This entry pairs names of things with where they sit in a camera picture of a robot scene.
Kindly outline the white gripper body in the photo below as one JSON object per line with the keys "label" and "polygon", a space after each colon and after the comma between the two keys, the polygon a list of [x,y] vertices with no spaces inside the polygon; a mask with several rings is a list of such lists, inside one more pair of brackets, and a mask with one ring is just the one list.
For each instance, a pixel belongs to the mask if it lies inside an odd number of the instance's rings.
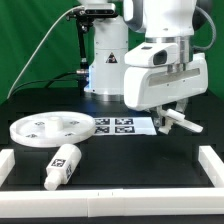
{"label": "white gripper body", "polygon": [[167,67],[129,67],[124,76],[124,102],[142,111],[204,93],[208,70],[204,53],[193,55],[184,71],[169,73]]}

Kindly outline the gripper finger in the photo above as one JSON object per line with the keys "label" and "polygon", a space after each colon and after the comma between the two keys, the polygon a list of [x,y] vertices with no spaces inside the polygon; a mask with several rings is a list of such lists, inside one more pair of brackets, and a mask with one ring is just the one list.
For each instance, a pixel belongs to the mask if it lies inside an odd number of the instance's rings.
{"label": "gripper finger", "polygon": [[179,100],[176,104],[176,108],[175,110],[177,112],[180,112],[180,113],[184,113],[186,108],[187,108],[187,104],[188,104],[188,100],[187,99],[182,99],[182,100]]}
{"label": "gripper finger", "polygon": [[159,117],[159,129],[158,131],[164,134],[168,134],[172,127],[171,120],[166,116],[166,111],[161,106],[156,108],[156,112]]}

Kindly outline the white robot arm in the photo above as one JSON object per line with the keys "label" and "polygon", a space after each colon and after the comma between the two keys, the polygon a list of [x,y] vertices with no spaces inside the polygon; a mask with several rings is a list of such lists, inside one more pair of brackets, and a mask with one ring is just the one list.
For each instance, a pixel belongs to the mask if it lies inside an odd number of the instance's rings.
{"label": "white robot arm", "polygon": [[123,14],[111,18],[109,0],[81,0],[93,18],[94,59],[85,93],[99,100],[122,99],[135,111],[155,110],[163,133],[174,124],[199,133],[185,119],[188,98],[208,88],[205,49],[191,44],[210,16],[201,0],[122,0]]}

